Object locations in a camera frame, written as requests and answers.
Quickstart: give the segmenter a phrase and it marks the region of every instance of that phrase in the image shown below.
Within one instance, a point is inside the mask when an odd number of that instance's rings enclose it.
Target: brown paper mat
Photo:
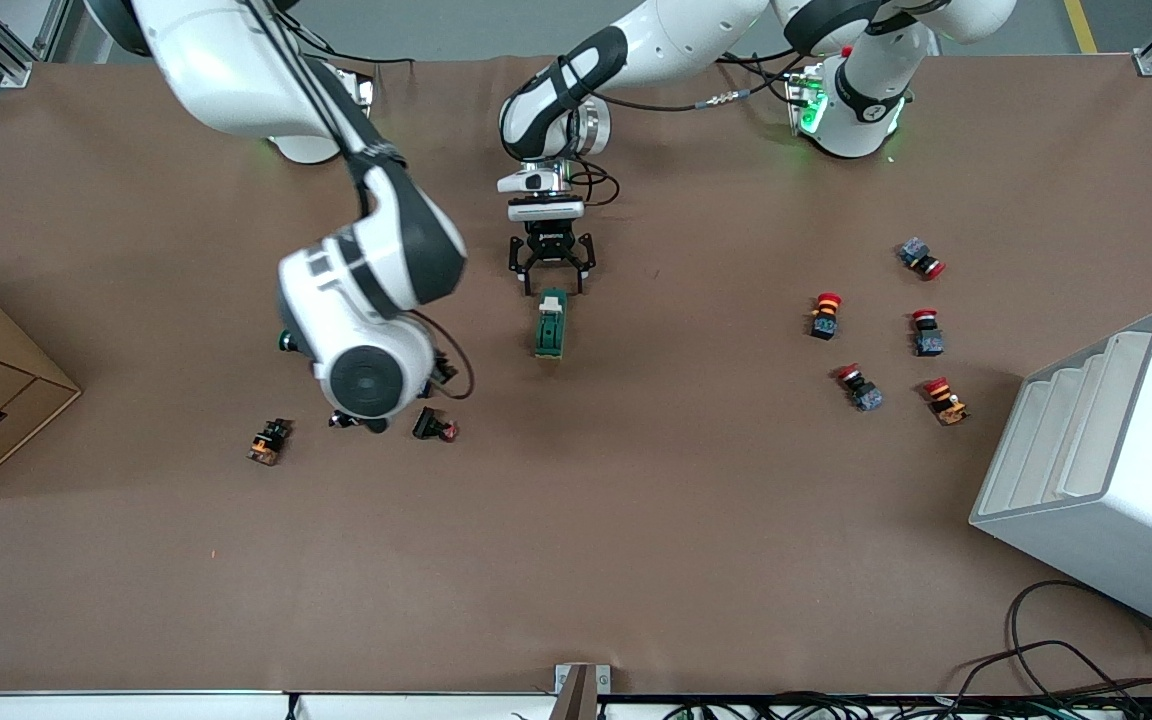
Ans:
[[[336,165],[210,131],[151,67],[41,65],[0,96],[0,304],[86,392],[0,469],[0,689],[518,691],[596,660],[619,691],[915,692],[1002,650],[1007,604],[1053,571],[967,516],[1020,378],[1152,311],[1152,79],[931,59],[858,161],[791,141],[767,96],[617,109],[599,161],[626,191],[579,225],[599,266],[553,367],[494,192],[500,100],[539,65],[384,70],[376,120],[472,256],[430,308],[479,369],[435,402],[453,446],[408,437],[416,409],[326,429],[275,351],[279,258],[356,213]],[[892,258],[914,234],[933,283]],[[819,291],[846,300],[831,343],[803,333]],[[926,305],[941,359],[910,354]],[[854,362],[877,414],[828,378]],[[914,391],[941,374],[961,427]],[[243,452],[274,416],[297,425],[268,469]],[[1102,602],[1036,597],[1024,635],[1053,634],[1152,675]]]

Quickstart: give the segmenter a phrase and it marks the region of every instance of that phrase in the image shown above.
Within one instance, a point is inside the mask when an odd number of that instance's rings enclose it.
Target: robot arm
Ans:
[[[864,32],[882,0],[772,0],[795,53],[836,55]]]
[[[88,2],[96,17],[109,15],[105,26],[116,24],[109,3],[96,12]],[[301,58],[268,0],[113,3],[131,13],[173,93],[202,123],[237,136],[314,138],[344,156],[362,219],[279,264],[282,346],[314,361],[334,407],[379,432],[445,371],[424,325],[403,312],[456,288],[467,255],[456,227],[334,68]]]
[[[956,41],[983,40],[1002,26],[1014,6],[1015,0],[884,0],[849,56],[831,56],[806,69],[805,88],[791,91],[806,105],[791,109],[795,128],[829,154],[869,156],[895,132],[931,32]]]
[[[753,24],[767,0],[644,0],[518,88],[500,111],[513,158],[541,162],[594,154],[607,108],[590,91],[653,85],[699,73]]]

